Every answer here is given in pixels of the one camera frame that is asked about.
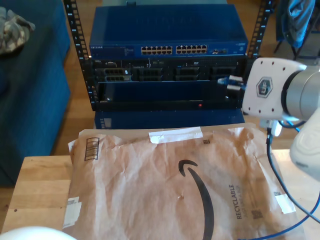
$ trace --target white tape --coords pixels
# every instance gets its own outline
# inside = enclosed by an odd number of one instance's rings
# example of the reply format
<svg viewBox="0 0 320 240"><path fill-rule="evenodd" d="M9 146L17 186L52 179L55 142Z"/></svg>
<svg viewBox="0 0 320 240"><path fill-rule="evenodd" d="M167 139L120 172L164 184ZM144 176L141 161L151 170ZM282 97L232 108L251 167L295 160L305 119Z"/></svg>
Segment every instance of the white tape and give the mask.
<svg viewBox="0 0 320 240"><path fill-rule="evenodd" d="M288 198L287 194L275 196L275 199L277 200L284 214L290 214L296 211L295 205Z"/></svg>
<svg viewBox="0 0 320 240"><path fill-rule="evenodd" d="M177 130L149 132L149 137L151 143L163 144L189 139L199 139L203 137L203 134L201 128L197 126Z"/></svg>
<svg viewBox="0 0 320 240"><path fill-rule="evenodd" d="M78 220L81 210L81 202L78 201L78 196L68 199L62 229L75 225Z"/></svg>

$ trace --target barcode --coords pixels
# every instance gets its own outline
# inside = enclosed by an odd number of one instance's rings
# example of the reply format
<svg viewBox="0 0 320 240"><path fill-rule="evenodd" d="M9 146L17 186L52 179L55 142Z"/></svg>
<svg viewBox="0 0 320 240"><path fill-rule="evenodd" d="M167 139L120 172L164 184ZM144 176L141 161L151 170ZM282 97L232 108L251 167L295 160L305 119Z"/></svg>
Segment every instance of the barcode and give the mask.
<svg viewBox="0 0 320 240"><path fill-rule="evenodd" d="M99 154L99 138L91 137L86 140L84 160L98 160Z"/></svg>
<svg viewBox="0 0 320 240"><path fill-rule="evenodd" d="M260 210L252 210L251 213L252 213L253 219L263 218L262 212Z"/></svg>
<svg viewBox="0 0 320 240"><path fill-rule="evenodd" d="M75 203L75 200L74 199L72 199L72 200L68 200L68 205L70 205L70 204L74 204Z"/></svg>

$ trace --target blue equipment box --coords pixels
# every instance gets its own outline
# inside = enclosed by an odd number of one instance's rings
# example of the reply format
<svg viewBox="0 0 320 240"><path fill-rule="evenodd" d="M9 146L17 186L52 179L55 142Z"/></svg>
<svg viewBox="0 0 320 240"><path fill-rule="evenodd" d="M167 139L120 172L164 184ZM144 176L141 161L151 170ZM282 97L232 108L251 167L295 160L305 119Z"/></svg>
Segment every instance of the blue equipment box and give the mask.
<svg viewBox="0 0 320 240"><path fill-rule="evenodd" d="M248 39L233 4L97 7L93 60L243 56Z"/></svg>

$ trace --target blue couch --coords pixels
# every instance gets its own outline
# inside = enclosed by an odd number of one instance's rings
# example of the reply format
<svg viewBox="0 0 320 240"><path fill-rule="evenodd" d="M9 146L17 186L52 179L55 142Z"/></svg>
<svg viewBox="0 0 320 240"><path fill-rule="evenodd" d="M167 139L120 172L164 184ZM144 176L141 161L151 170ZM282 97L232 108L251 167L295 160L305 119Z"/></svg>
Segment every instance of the blue couch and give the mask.
<svg viewBox="0 0 320 240"><path fill-rule="evenodd" d="M36 27L22 50L0 56L9 84L0 95L0 186L13 186L24 157L51 153L70 96L63 66L70 38L61 0L9 0L0 6Z"/></svg>

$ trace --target amazon smile arrow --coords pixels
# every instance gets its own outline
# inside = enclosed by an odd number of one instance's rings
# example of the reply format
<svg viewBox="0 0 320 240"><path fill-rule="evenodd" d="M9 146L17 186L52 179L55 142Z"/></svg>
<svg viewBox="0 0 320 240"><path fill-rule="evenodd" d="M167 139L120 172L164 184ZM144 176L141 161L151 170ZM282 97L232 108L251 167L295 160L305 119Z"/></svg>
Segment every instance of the amazon smile arrow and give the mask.
<svg viewBox="0 0 320 240"><path fill-rule="evenodd" d="M181 160L179 161L179 171L182 176L186 176L184 165L190 164L193 166L198 166L194 161L191 160ZM215 215L214 215L214 207L212 205L211 197L206 188L206 185L199 177L199 175L190 167L188 167L189 172L191 173L201 195L202 204L203 204L203 211L204 211L204 231L203 231L203 238L202 240L211 240L213 233L214 233L214 226L215 226Z"/></svg>

